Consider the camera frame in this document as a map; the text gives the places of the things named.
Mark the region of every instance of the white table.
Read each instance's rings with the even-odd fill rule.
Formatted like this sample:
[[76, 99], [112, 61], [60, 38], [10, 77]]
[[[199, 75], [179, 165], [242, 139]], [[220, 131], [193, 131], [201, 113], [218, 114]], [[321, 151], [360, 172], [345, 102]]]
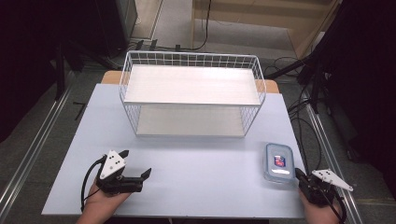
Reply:
[[[129, 217], [303, 217], [297, 180], [277, 184], [263, 177], [266, 142], [288, 145], [304, 169], [281, 94], [267, 93], [245, 138], [135, 137], [117, 85], [98, 84], [49, 194], [43, 215], [79, 215], [79, 194], [91, 164], [129, 149], [125, 176], [152, 168], [142, 192], [116, 212]], [[92, 171], [89, 185], [97, 169]]]

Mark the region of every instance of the white wire basket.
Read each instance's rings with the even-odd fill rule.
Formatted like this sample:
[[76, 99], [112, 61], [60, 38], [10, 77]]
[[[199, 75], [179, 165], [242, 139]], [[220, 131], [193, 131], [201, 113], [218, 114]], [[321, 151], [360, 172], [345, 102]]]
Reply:
[[120, 99], [135, 135], [244, 137], [265, 100], [252, 55], [129, 51]]

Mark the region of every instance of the floor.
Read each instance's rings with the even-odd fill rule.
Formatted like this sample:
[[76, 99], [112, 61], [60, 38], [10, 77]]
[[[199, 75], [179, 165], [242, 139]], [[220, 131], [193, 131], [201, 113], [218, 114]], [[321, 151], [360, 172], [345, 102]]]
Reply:
[[[180, 45], [188, 48], [191, 45], [190, 22], [191, 1], [163, 1], [152, 39], [158, 39], [157, 46], [173, 48], [175, 45]], [[199, 20], [195, 21], [194, 46], [199, 46], [204, 41], [203, 23]], [[131, 49], [134, 48], [136, 41], [136, 39], [132, 40]], [[146, 40], [145, 44], [149, 45], [150, 41]], [[260, 58], [263, 70], [264, 67], [274, 63], [277, 67], [283, 67], [294, 62], [292, 58], [295, 57], [284, 29], [218, 21], [209, 23], [208, 39], [200, 51], [254, 54]], [[288, 58], [276, 61], [281, 57]], [[111, 61], [123, 64], [123, 56], [111, 59]], [[76, 222], [77, 217], [41, 216], [41, 210], [78, 127], [80, 121], [78, 113], [81, 109], [79, 103], [89, 101], [94, 85], [101, 81], [105, 71], [104, 67], [88, 59], [81, 73], [69, 73], [68, 86], [70, 88], [66, 92], [62, 104], [54, 103], [53, 97], [56, 88], [50, 88], [25, 116], [13, 134], [6, 141], [0, 143], [0, 150], [3, 152], [3, 157], [0, 158], [0, 169], [3, 171], [0, 174], [0, 187], [3, 194], [9, 189], [14, 189], [13, 192], [16, 192], [15, 197], [8, 200], [9, 206], [4, 206], [6, 199], [2, 198], [0, 223]], [[268, 74], [274, 70], [268, 69], [266, 72]], [[296, 73], [298, 71], [276, 80], [287, 106], [297, 100], [301, 92], [301, 87], [295, 81]], [[50, 111], [53, 111], [53, 107], [59, 107], [59, 110], [48, 117]], [[301, 116], [309, 123], [319, 119], [329, 144], [327, 148], [335, 157], [345, 181], [354, 188], [352, 196], [357, 209], [354, 214], [349, 216], [347, 223], [394, 223], [396, 202], [391, 197], [382, 175], [370, 164], [355, 163], [348, 159], [345, 142], [326, 111], [325, 105], [319, 105], [318, 115], [312, 117], [308, 108], [308, 110], [302, 111]], [[43, 129], [42, 125], [48, 119], [53, 119], [54, 122], [48, 129]], [[299, 136], [300, 133], [303, 136], [309, 167], [315, 167], [319, 155], [316, 133], [308, 126], [303, 126], [300, 129], [294, 123], [293, 127], [296, 136]], [[38, 133], [44, 137], [37, 139]], [[322, 158], [320, 168], [328, 168], [332, 162], [329, 160], [329, 156], [324, 154], [320, 155]], [[13, 178], [16, 177], [15, 174], [24, 175], [15, 179]], [[10, 186], [10, 183], [20, 183], [21, 185]], [[301, 219], [277, 219], [270, 220], [270, 223], [305, 222]]]

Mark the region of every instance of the gray floor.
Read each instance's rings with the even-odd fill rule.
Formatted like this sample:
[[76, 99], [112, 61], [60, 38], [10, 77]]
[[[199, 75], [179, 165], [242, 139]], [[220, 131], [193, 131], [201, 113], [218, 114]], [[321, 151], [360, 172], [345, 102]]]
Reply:
[[[158, 39], [158, 46], [173, 47], [180, 44], [190, 46], [191, 2], [166, 0], [163, 4], [154, 39]], [[199, 46], [205, 33], [201, 21], [195, 21], [195, 46]], [[262, 62], [262, 69], [272, 65], [279, 57], [295, 57], [286, 31], [279, 28], [246, 26], [235, 23], [209, 23], [209, 38], [201, 51], [217, 53], [238, 53], [258, 55]], [[112, 59], [114, 63], [123, 64], [123, 57]], [[293, 62], [285, 59], [277, 62], [282, 67]], [[41, 216], [41, 210], [50, 193], [50, 187], [62, 165], [64, 155], [73, 139], [78, 127], [76, 120], [79, 105], [73, 102], [87, 103], [93, 87], [101, 81], [106, 71], [95, 62], [87, 62], [82, 73], [75, 74], [75, 82], [70, 84], [70, 92], [64, 106], [51, 127], [49, 135], [43, 141], [42, 147], [32, 170], [27, 176], [18, 197], [4, 223], [74, 223], [77, 217], [46, 217]], [[278, 87], [285, 98], [286, 105], [297, 100], [301, 87], [293, 76], [280, 77]], [[3, 157], [0, 158], [0, 187], [4, 189], [23, 160], [26, 152], [31, 148], [35, 135], [41, 124], [54, 105], [55, 87], [44, 94], [36, 106], [25, 116], [12, 135], [0, 143]], [[354, 163], [347, 158], [346, 145], [326, 113], [326, 107], [319, 105], [319, 118], [328, 136], [332, 151], [339, 163], [345, 180], [354, 187], [353, 197], [357, 203], [362, 222], [364, 223], [394, 223], [396, 220], [396, 202], [389, 193], [382, 175], [370, 164]], [[309, 121], [305, 110], [302, 118]], [[299, 134], [298, 126], [293, 124], [294, 131]], [[304, 146], [309, 167], [318, 162], [318, 143], [315, 134], [307, 127], [302, 128]], [[327, 168], [326, 158], [322, 155], [320, 168]], [[271, 220], [271, 224], [305, 223], [304, 220]]]

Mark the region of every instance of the wire shelf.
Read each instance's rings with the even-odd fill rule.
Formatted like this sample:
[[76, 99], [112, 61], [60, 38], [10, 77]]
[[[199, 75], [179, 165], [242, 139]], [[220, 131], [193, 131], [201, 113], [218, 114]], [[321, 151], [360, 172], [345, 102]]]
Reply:
[[[151, 70], [143, 74], [143, 68]], [[179, 84], [173, 79], [163, 81], [169, 76], [194, 78], [187, 84]], [[145, 77], [149, 78], [150, 86], [144, 87], [148, 90], [143, 94], [144, 100], [129, 101], [130, 95], [136, 96], [134, 91], [142, 89], [139, 89], [138, 81]], [[254, 90], [246, 92], [253, 95], [256, 103], [245, 103], [247, 97], [243, 93], [246, 92], [240, 91], [246, 89], [245, 83], [233, 79], [235, 77], [243, 77], [248, 85], [253, 85]], [[228, 90], [228, 86], [237, 90]], [[125, 58], [120, 99], [136, 135], [243, 137], [262, 107], [265, 89], [256, 56], [133, 50]], [[169, 91], [174, 93], [177, 101], [167, 95]], [[227, 94], [231, 95], [228, 96], [231, 103], [224, 100]]]

